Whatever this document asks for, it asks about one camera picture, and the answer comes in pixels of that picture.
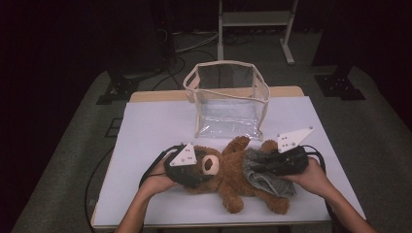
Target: white table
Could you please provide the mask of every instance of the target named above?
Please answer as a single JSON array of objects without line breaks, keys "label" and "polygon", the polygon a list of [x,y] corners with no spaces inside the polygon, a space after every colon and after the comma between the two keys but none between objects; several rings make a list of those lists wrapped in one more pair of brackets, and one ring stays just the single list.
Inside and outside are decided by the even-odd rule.
[{"label": "white table", "polygon": [[[195,106],[187,100],[127,104],[92,218],[95,228],[116,227],[120,223],[137,191],[140,178],[163,150],[181,143],[217,150],[227,145],[230,139],[194,138],[195,114]],[[272,97],[261,129],[264,140],[267,140],[276,139],[278,133],[308,126],[313,126],[314,131],[301,145],[313,146],[323,154],[328,177],[364,217],[309,97]],[[258,148],[260,144],[260,141],[251,141],[250,147]],[[324,200],[298,185],[295,187],[297,194],[291,198],[291,207],[286,215],[273,214],[256,197],[244,197],[244,210],[232,215],[223,207],[218,193],[191,195],[176,186],[151,200],[145,226],[250,226],[329,221]]]}]

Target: transparent plastic box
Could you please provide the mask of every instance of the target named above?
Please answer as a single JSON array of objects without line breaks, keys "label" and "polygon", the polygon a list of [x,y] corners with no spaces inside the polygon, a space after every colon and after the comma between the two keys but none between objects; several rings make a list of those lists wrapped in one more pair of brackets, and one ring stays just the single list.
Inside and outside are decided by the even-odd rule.
[{"label": "transparent plastic box", "polygon": [[262,140],[269,87],[253,64],[239,61],[199,63],[184,80],[197,110],[195,137]]}]

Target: dark background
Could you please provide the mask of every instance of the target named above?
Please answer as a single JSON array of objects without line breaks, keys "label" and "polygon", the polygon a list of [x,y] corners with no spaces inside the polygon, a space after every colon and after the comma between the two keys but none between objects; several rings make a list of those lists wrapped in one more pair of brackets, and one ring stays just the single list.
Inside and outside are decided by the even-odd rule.
[{"label": "dark background", "polygon": [[[12,229],[100,73],[167,66],[173,48],[156,41],[156,28],[174,32],[218,28],[218,1],[116,2],[0,1],[1,232]],[[225,1],[225,7],[233,10],[268,6],[284,9],[290,2]],[[293,30],[324,29],[313,65],[335,65],[349,50],[354,65],[375,80],[412,128],[409,7],[400,0],[300,1]]]}]

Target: gray cloth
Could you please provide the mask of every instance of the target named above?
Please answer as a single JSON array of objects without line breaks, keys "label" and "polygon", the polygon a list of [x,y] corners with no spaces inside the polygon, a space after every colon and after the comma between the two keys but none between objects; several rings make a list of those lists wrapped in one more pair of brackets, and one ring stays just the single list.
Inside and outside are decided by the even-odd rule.
[{"label": "gray cloth", "polygon": [[265,190],[269,193],[281,197],[291,197],[296,194],[293,183],[284,179],[276,177],[273,173],[264,172],[257,173],[252,170],[253,166],[258,165],[256,159],[259,156],[264,156],[267,153],[247,149],[243,160],[243,173],[246,179],[256,188]]}]

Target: black cable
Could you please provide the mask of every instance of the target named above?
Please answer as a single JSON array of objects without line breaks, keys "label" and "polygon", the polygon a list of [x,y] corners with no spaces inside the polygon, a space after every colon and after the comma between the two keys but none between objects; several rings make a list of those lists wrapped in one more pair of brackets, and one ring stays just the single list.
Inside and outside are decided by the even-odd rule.
[{"label": "black cable", "polygon": [[94,170],[93,170],[93,172],[91,173],[91,175],[90,175],[90,177],[88,178],[88,181],[87,181],[87,186],[86,186],[86,191],[85,191],[85,200],[84,200],[84,201],[85,201],[85,202],[84,202],[84,205],[85,205],[85,215],[86,215],[87,225],[88,225],[88,227],[90,228],[90,231],[93,232],[93,233],[95,233],[95,231],[94,231],[93,226],[92,226],[91,223],[90,223],[90,216],[88,215],[88,211],[87,211],[88,188],[90,187],[91,180],[93,179],[94,174],[96,173],[97,169],[100,167],[101,163],[105,160],[105,158],[113,151],[114,148],[115,148],[115,146],[112,146],[112,147],[106,152],[106,154],[100,159],[100,161],[99,161],[99,162],[97,163],[97,165],[94,167]]},{"label": "black cable", "polygon": [[173,81],[175,82],[176,86],[178,87],[178,90],[180,90],[182,88],[181,84],[178,82],[178,80],[176,79],[175,75],[172,75],[170,73],[170,69],[167,69],[167,74],[169,74],[169,76],[172,77]]},{"label": "black cable", "polygon": [[[307,154],[316,155],[319,158],[319,163],[321,165],[321,168],[322,170],[324,170],[326,174],[326,164],[325,164],[325,160],[322,154],[318,150],[316,150],[314,147],[307,146],[307,145],[303,147],[311,148],[315,151],[315,152],[307,152]],[[332,222],[332,233],[349,233],[350,231],[342,224],[342,222],[333,212],[332,207],[329,205],[327,201],[325,201],[325,205],[326,205],[327,213],[329,214],[331,222]]]},{"label": "black cable", "polygon": [[215,33],[214,36],[212,36],[209,39],[206,39],[202,42],[199,42],[194,46],[191,46],[191,47],[188,47],[188,48],[185,48],[185,49],[181,49],[181,50],[176,50],[176,53],[185,52],[185,51],[194,50],[194,49],[197,49],[197,48],[200,48],[200,47],[204,47],[206,45],[209,45],[212,42],[215,42],[218,39],[218,37],[219,37],[218,33]]},{"label": "black cable", "polygon": [[210,53],[208,51],[204,51],[204,50],[186,50],[186,51],[179,52],[179,54],[186,54],[186,53],[190,53],[190,52],[203,52],[205,54],[208,54],[210,57],[212,57],[213,61],[217,61],[216,57],[212,53]]},{"label": "black cable", "polygon": [[159,81],[153,88],[152,91],[155,90],[161,83],[163,83],[164,81],[166,81],[169,78],[174,77],[175,75],[179,74],[181,71],[183,71],[183,69],[186,67],[186,62],[184,59],[182,59],[181,57],[176,57],[177,59],[180,59],[183,62],[183,66],[174,74],[167,76],[166,78],[163,78],[161,81]]},{"label": "black cable", "polygon": [[[252,43],[255,41],[255,36],[254,35],[250,35],[251,39],[248,39],[246,36],[239,36],[239,35],[228,35],[227,37],[224,38],[224,44],[226,46],[230,46],[230,47],[241,47],[244,45],[247,45],[249,43]],[[231,38],[233,43],[228,43],[226,41],[226,39]]]},{"label": "black cable", "polygon": [[162,176],[165,175],[166,173],[158,173],[158,174],[150,174],[148,175],[148,177],[158,177],[158,176]]},{"label": "black cable", "polygon": [[[167,152],[169,152],[169,151],[171,151],[171,150],[177,150],[179,147],[180,147],[180,146],[173,146],[173,147],[171,147],[171,148],[163,151],[163,152],[154,160],[154,162],[152,163],[152,165],[148,168],[148,170],[146,170],[146,172],[143,174],[142,178],[140,179],[139,188],[140,188],[140,186],[142,186],[143,182],[144,182],[148,177],[163,175],[163,174],[152,174],[152,175],[151,175],[151,171],[154,169],[154,167],[157,165],[157,163],[160,162],[160,160],[163,159],[164,156],[167,155]],[[140,228],[139,233],[142,233],[142,232],[143,232],[143,227],[144,227],[144,225],[145,225],[145,222],[143,221],[143,222],[142,222],[142,227]]]}]

